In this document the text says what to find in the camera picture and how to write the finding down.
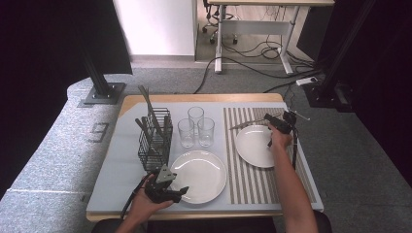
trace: hand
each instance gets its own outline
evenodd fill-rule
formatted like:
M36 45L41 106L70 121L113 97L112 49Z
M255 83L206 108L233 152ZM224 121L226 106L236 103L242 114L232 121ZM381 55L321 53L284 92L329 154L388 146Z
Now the hand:
M149 179L154 175L150 175L142 185L142 188L137 192L131 203L130 211L127 218L121 224L118 233L120 232L134 232L137 226L149 219L156 211L167 208L173 204L173 201L165 201L162 203L154 203L145 193L145 186Z
M162 203L154 203L145 193L146 183L152 179L154 175L150 175L142 188L137 192L136 196L133 198L133 202L130 207L130 211L127 217L135 218L141 220L141 222L147 221L149 217L156 211L167 208L173 204L173 201L166 201Z
M290 134L283 134L270 123L268 126L272 130L272 147L270 147L272 153L275 153L276 150L286 150L292 142L292 136Z

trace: striped mat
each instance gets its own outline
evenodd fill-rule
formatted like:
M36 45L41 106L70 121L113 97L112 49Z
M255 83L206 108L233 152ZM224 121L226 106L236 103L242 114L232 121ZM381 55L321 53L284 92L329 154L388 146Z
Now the striped mat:
M247 120L263 118L266 113L282 114L282 108L223 108L224 128ZM267 124L266 120L255 124ZM258 168L243 160L235 147L236 135L242 128L225 130L228 183L230 187L230 204L279 204L279 195L276 190L274 168ZM288 154L292 158L292 147L288 147ZM297 152L296 172L302 180L308 193L309 200L316 202L314 192L309 184L301 155Z

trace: plate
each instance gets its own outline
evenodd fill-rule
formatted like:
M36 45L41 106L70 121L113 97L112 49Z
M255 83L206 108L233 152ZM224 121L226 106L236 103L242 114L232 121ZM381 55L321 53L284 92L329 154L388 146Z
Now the plate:
M182 200L191 204L201 204L215 199L226 184L226 170L214 154L194 150L187 152L170 168L177 177L170 185L173 190L189 187Z
M264 125L243 128L236 137L235 146L239 155L248 163L261 167L274 166L273 155L267 146L271 130Z

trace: black wire basket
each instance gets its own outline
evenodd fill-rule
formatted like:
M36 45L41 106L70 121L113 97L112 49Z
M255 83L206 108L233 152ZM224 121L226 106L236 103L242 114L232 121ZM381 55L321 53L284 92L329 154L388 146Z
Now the black wire basket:
M157 132L154 117L160 125ZM170 145L172 142L173 124L167 108L154 108L154 116L149 112L147 117L148 135L140 134L138 155L147 172L157 172L169 162Z

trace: drinking glass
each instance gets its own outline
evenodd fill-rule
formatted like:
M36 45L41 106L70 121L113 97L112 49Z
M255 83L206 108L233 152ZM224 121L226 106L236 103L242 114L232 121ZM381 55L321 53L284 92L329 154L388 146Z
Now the drinking glass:
M204 117L204 111L200 107L191 107L188 110L188 116L189 119L193 120L194 123L194 135L198 135L198 128L197 128L197 122L199 122L201 119Z
M181 144L184 148L191 148L194 145L194 123L189 118L181 119L178 123Z
M213 133L215 122L210 118L203 118L197 122L199 129L199 144L202 147L210 147L213 145Z

